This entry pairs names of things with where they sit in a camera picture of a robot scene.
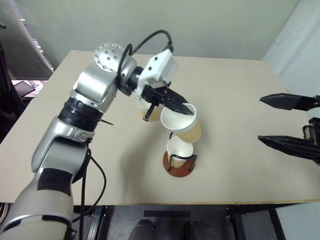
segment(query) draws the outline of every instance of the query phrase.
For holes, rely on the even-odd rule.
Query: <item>beige table surface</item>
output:
[[[144,66],[149,55],[137,54]],[[52,118],[59,114],[89,51],[71,51],[0,145],[0,202],[13,202],[33,177],[31,157]],[[141,119],[135,98],[121,92],[100,123],[90,148],[107,177],[101,205],[287,203],[320,200],[320,167],[265,146],[258,135],[302,138],[302,111],[272,108],[259,98],[285,92],[270,66],[259,60],[175,57],[171,88],[196,106],[202,137],[193,172],[166,173],[162,157],[169,131]],[[88,166],[86,204],[100,194],[103,178]],[[81,181],[72,186],[81,202]]]

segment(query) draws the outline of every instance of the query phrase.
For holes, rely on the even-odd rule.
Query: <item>white paper cup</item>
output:
[[[168,161],[170,163],[170,155],[172,154],[180,157],[190,157],[194,152],[194,146],[191,143],[182,141],[179,137],[175,136],[167,142],[166,151],[168,153]],[[180,168],[186,161],[187,159],[180,159],[173,156],[171,166],[174,168]]]
[[[145,101],[143,98],[141,98],[140,100],[137,100],[136,103],[140,109],[140,115],[144,117],[148,112],[151,106],[151,103]],[[155,106],[151,115],[149,116],[149,122],[154,122],[157,120],[157,118],[158,118],[158,108]]]
[[[197,111],[195,106],[190,103],[184,103],[194,114],[186,115],[172,111],[165,107],[161,112],[162,125],[175,133],[179,138],[187,143],[195,143],[202,135],[202,130],[197,121]]]

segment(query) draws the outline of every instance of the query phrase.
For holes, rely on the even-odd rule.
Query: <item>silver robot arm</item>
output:
[[[80,179],[90,160],[89,143],[117,90],[135,91],[151,107],[163,104],[174,111],[192,114],[187,101],[169,89],[176,69],[172,49],[152,57],[143,69],[113,43],[100,45],[94,59],[78,77],[59,116],[53,118],[31,162],[35,173],[20,193],[0,230],[0,239],[72,239],[73,197],[71,184]]]

